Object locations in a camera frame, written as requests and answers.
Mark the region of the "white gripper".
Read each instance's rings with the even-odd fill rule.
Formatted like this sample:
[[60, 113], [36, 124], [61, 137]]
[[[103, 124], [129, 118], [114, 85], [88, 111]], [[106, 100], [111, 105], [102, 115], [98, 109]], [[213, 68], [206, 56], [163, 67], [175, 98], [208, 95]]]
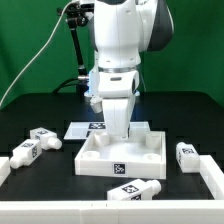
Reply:
[[139, 85], [139, 73], [99, 73], [97, 96], [102, 98], [102, 113], [109, 135], [126, 137], [133, 108], [135, 90]]

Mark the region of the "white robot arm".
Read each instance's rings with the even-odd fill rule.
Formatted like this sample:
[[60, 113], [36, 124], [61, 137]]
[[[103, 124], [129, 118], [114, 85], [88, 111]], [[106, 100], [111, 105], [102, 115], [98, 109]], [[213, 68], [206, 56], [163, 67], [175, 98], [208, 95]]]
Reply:
[[124, 137], [139, 85], [140, 53], [169, 43], [172, 16], [166, 0], [95, 0], [91, 25], [98, 56], [91, 102], [103, 114], [107, 133]]

